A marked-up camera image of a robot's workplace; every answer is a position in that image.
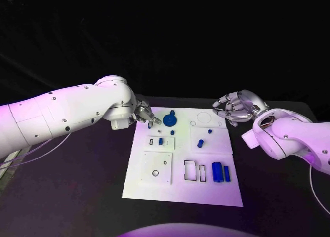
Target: cable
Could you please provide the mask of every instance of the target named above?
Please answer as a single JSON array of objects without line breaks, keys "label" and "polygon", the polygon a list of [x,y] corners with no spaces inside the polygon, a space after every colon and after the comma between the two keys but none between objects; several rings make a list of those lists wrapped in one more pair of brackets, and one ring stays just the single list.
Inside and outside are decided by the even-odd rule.
[{"label": "cable", "polygon": [[312,169],[314,169],[314,167],[311,166],[311,186],[312,186],[312,190],[314,190],[314,195],[315,195],[315,198],[316,198],[316,200],[318,200],[318,202],[319,202],[322,208],[325,209],[325,211],[327,211],[328,214],[330,215],[330,212],[329,212],[328,209],[325,208],[325,206],[324,206],[324,204],[322,204],[322,202],[321,202],[321,200],[319,200],[319,198],[318,198],[318,195],[316,195],[316,193],[315,193],[315,189],[314,189],[314,178],[312,178]]},{"label": "cable", "polygon": [[38,158],[35,158],[35,159],[32,159],[32,160],[29,160],[29,161],[26,161],[26,162],[22,162],[21,164],[12,165],[12,166],[9,166],[9,167],[6,167],[6,168],[2,168],[2,169],[9,169],[9,168],[12,168],[12,167],[15,167],[15,166],[19,166],[19,165],[22,165],[22,164],[31,163],[31,162],[36,161],[38,159],[41,159],[42,157],[45,157],[45,156],[47,156],[49,153],[52,153],[52,152],[57,150],[57,148],[62,145],[62,143],[67,141],[70,135],[71,135],[71,133],[68,134],[68,136],[67,136],[67,138],[62,140],[62,142],[58,144],[58,146],[57,146],[49,152],[47,152],[42,156],[39,156]]},{"label": "cable", "polygon": [[34,153],[41,147],[44,147],[51,141],[52,141],[52,139],[48,140],[39,147],[36,147],[36,148],[35,148],[32,151],[29,151],[26,154],[21,155],[21,156],[18,156],[15,159],[10,159],[9,161],[0,163],[0,166],[2,166],[3,164],[6,164],[6,163],[10,163],[10,162],[13,162],[15,160],[23,158],[23,157],[28,156],[29,154],[32,154],[32,153]]}]

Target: robotic arm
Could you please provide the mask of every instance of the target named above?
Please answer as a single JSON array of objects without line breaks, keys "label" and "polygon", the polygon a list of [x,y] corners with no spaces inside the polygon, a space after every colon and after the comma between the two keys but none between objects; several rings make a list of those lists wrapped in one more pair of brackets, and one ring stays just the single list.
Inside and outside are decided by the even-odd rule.
[{"label": "robotic arm", "polygon": [[104,118],[113,130],[136,122],[162,124],[150,104],[136,98],[127,80],[101,78],[29,100],[0,106],[0,159],[12,152],[94,125]]},{"label": "robotic arm", "polygon": [[[218,106],[225,102],[224,110]],[[262,146],[275,159],[296,155],[330,175],[330,122],[314,123],[290,110],[272,109],[249,90],[225,95],[214,103],[214,111],[234,127],[254,120],[253,129],[243,135],[251,149]]]}]

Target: dark table surface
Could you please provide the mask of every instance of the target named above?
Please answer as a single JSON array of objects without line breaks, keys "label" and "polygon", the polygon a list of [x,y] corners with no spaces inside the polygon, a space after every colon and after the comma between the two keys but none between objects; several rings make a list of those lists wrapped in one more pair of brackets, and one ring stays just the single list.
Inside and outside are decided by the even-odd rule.
[{"label": "dark table surface", "polygon": [[[211,108],[214,99],[150,97],[155,107]],[[301,102],[269,102],[316,120]],[[0,237],[107,237],[162,223],[201,223],[260,236],[330,236],[330,217],[314,197],[309,165],[270,158],[241,135],[251,122],[228,126],[244,207],[123,199],[136,125],[110,122],[77,131],[41,160],[23,165],[0,197]],[[49,151],[65,137],[26,160]],[[314,170],[321,201],[330,210],[330,176]]]}]

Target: table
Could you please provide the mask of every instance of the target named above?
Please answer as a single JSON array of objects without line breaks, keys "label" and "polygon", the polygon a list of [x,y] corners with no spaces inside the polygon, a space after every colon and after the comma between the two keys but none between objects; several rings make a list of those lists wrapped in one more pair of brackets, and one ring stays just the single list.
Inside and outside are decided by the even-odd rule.
[{"label": "table", "polygon": [[[214,99],[150,97],[155,107],[211,108]],[[269,101],[316,120],[302,102]],[[251,122],[228,126],[244,207],[123,199],[136,125],[110,122],[77,131],[41,160],[23,165],[0,197],[0,237],[107,237],[162,223],[201,223],[260,236],[330,236],[330,217],[314,197],[309,165],[270,158],[241,135]],[[28,159],[48,152],[60,137]],[[330,210],[330,176],[314,171],[318,196]]]}]

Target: white board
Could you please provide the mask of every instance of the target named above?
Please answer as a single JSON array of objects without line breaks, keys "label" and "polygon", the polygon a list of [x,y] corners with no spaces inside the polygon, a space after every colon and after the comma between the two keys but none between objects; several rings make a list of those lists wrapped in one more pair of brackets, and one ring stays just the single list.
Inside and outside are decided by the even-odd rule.
[{"label": "white board", "polygon": [[[155,124],[149,129],[146,123],[137,124],[123,198],[243,207],[225,120],[211,109],[153,108],[162,120],[172,110],[178,118],[174,127]],[[205,142],[198,148],[201,139]],[[187,160],[197,163],[197,181],[185,180]],[[231,182],[214,182],[214,162],[230,166]],[[200,178],[201,165],[205,166],[205,182]]]}]

